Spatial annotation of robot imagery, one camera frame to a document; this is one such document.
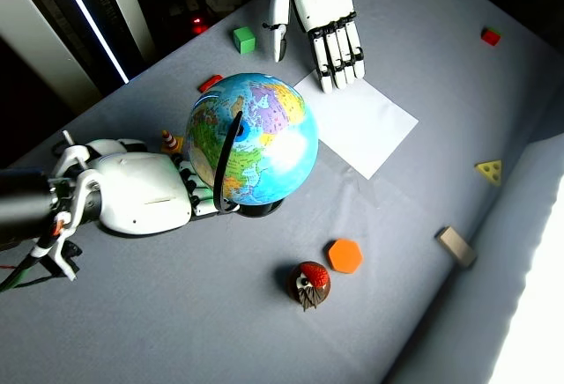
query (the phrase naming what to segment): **white robotic hand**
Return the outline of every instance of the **white robotic hand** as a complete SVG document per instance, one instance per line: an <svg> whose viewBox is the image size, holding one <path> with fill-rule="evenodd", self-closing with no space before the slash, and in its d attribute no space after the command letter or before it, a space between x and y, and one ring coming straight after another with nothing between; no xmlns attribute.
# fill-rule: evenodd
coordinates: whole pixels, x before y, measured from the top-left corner
<svg viewBox="0 0 564 384"><path fill-rule="evenodd" d="M364 77L364 54L354 24L353 0L293 0L302 28L307 32L317 74L323 91L342 89L355 78ZM274 61L286 52L286 28L290 0L271 0L269 25L272 30Z"/></svg>

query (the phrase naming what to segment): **white sheet of paper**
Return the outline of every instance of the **white sheet of paper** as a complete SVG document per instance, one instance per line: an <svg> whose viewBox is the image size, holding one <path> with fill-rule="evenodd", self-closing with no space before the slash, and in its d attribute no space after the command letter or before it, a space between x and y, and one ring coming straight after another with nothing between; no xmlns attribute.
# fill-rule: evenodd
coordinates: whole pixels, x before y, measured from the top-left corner
<svg viewBox="0 0 564 384"><path fill-rule="evenodd" d="M368 180L418 122L364 79L327 94L314 71L295 89L314 112L319 138Z"/></svg>

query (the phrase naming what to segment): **red block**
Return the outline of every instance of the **red block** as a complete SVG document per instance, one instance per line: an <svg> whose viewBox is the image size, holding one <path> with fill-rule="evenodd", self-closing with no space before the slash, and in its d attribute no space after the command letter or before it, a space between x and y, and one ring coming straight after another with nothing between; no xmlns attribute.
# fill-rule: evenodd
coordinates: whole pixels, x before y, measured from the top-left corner
<svg viewBox="0 0 564 384"><path fill-rule="evenodd" d="M197 88L197 90L200 91L201 93L204 93L209 88L211 88L213 85L218 83L220 80L223 80L223 77L221 77L219 74L216 74L215 76L211 76L211 78L206 80L203 85L201 85L200 87Z"/></svg>
<svg viewBox="0 0 564 384"><path fill-rule="evenodd" d="M499 42L500 39L501 35L495 32L493 29L486 28L482 31L482 40L489 43L493 47L497 45L497 42Z"/></svg>

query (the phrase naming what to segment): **white bright surface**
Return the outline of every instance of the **white bright surface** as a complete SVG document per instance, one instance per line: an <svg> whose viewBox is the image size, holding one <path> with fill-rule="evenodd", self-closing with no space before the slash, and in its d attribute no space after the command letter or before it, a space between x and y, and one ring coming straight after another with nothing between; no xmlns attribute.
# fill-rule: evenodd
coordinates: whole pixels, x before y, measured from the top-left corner
<svg viewBox="0 0 564 384"><path fill-rule="evenodd" d="M313 71L295 89L314 112L319 138L368 180L418 122L364 79L327 94Z"/></svg>
<svg viewBox="0 0 564 384"><path fill-rule="evenodd" d="M490 384L564 382L564 177Z"/></svg>

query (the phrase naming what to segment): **dark background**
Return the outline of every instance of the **dark background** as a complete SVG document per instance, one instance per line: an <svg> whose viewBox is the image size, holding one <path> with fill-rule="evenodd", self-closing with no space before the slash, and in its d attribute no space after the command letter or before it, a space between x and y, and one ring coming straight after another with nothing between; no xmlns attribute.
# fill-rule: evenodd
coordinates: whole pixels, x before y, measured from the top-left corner
<svg viewBox="0 0 564 384"><path fill-rule="evenodd" d="M162 0L139 0L160 56L191 39L186 18L162 15ZM490 0L564 54L564 0ZM210 18L212 24L218 18ZM3 104L0 118L0 167L6 167L73 118L71 111L0 40Z"/></svg>

